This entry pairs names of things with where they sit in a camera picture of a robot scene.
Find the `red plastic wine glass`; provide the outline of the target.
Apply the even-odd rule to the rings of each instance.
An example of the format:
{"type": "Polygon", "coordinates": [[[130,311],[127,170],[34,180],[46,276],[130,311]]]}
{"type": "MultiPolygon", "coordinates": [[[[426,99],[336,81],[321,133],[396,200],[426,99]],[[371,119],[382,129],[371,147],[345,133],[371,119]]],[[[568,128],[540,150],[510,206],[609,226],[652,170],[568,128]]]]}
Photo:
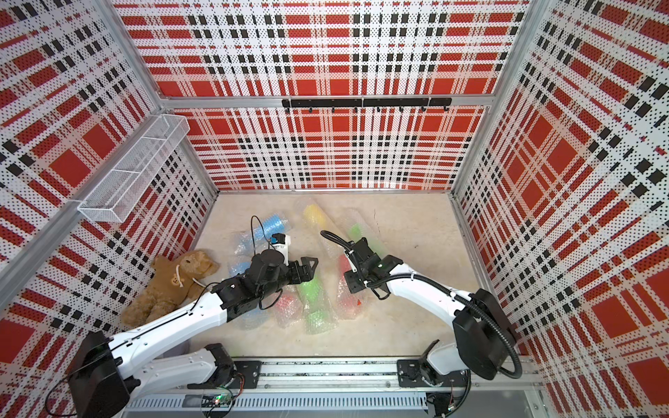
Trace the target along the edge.
{"type": "Polygon", "coordinates": [[[337,259],[337,266],[339,272],[339,281],[336,296],[336,313],[342,320],[355,320],[359,317],[364,308],[364,298],[362,294],[352,294],[348,288],[348,283],[345,278],[351,267],[345,255],[341,255],[337,259]]]}

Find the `yellow plastic wine glass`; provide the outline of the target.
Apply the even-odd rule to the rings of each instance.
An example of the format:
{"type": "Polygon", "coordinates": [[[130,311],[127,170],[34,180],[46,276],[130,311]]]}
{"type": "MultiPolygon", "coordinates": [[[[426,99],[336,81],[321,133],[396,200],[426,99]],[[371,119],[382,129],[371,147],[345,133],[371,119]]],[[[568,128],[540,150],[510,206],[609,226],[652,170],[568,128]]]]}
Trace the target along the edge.
{"type": "Polygon", "coordinates": [[[319,247],[326,252],[330,258],[336,258],[343,254],[343,248],[336,243],[322,237],[321,231],[327,230],[341,238],[344,233],[336,226],[336,223],[312,198],[302,197],[295,204],[296,212],[301,217],[308,231],[315,236],[319,247]]]}

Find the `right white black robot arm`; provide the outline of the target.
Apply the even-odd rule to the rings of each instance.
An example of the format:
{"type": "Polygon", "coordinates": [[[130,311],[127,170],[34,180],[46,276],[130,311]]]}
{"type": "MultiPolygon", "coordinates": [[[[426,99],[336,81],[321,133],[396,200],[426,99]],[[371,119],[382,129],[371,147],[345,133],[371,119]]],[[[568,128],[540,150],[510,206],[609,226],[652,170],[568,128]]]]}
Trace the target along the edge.
{"type": "Polygon", "coordinates": [[[365,238],[345,242],[343,253],[349,264],[344,279],[350,292],[369,290],[380,300],[392,295],[404,298],[451,328],[455,340],[433,341],[418,361],[417,378],[426,385],[441,386],[452,374],[488,381],[499,374],[514,380],[523,376],[517,336],[490,292],[447,287],[393,255],[382,258],[365,238]]]}

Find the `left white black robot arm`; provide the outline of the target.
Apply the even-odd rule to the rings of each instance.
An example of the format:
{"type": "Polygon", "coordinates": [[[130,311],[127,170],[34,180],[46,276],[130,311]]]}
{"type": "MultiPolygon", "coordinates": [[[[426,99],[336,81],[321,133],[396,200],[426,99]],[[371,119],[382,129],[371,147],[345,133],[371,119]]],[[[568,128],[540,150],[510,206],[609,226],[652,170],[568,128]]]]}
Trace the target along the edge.
{"type": "Polygon", "coordinates": [[[113,417],[129,402],[183,385],[224,386],[237,374],[219,343],[196,352],[165,357],[165,352],[211,328],[261,307],[288,285],[313,280],[317,259],[288,261],[279,250],[256,254],[250,268],[206,289],[195,302],[158,320],[106,337],[85,337],[66,382],[78,417],[113,417]]]}

